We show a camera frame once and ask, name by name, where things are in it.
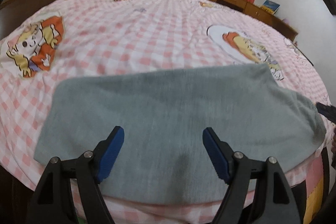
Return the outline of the blue yellow book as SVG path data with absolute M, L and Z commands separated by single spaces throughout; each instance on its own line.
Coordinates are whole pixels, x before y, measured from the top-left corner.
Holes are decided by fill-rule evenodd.
M 261 6 L 260 8 L 266 12 L 268 12 L 269 14 L 276 14 L 276 12 L 278 11 L 278 9 L 280 8 L 280 5 L 276 2 L 272 2 L 270 0 L 266 0 Z

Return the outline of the pink checkered bed sheet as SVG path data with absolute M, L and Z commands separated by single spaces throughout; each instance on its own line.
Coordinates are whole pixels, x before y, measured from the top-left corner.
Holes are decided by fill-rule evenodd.
M 48 71 L 24 78 L 6 50 L 34 23 L 60 22 L 60 47 L 43 57 Z M 235 61 L 207 35 L 213 24 L 260 43 L 278 61 L 280 86 L 329 103 L 317 71 L 270 26 L 207 0 L 57 0 L 1 40 L 1 166 L 29 189 L 43 167 L 34 160 L 56 85 L 70 77 L 230 65 Z

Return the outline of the grey pants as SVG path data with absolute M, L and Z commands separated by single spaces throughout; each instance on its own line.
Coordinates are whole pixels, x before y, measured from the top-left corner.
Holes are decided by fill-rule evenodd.
M 202 132 L 247 157 L 275 157 L 288 172 L 319 149 L 326 127 L 313 102 L 280 87 L 265 64 L 78 77 L 53 94 L 34 158 L 73 159 L 120 126 L 125 141 L 101 190 L 157 205 L 220 201 L 226 185 Z

